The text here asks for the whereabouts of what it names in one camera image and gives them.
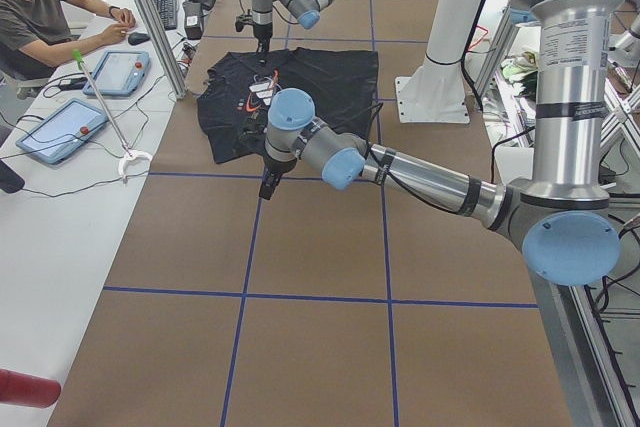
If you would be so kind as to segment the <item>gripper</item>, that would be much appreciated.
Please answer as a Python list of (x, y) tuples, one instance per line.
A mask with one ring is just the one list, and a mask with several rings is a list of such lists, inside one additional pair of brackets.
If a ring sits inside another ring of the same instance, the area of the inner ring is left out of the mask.
[(260, 185), (259, 197), (263, 200), (270, 200), (273, 195), (272, 187), (277, 187), (282, 176), (295, 168), (295, 159), (281, 161), (265, 155), (263, 161), (266, 171)]
[(235, 29), (241, 32), (245, 26), (251, 26), (253, 35), (258, 42), (257, 53), (267, 55), (270, 51), (270, 42), (273, 36), (272, 12), (259, 12), (249, 10), (240, 14), (235, 20)]

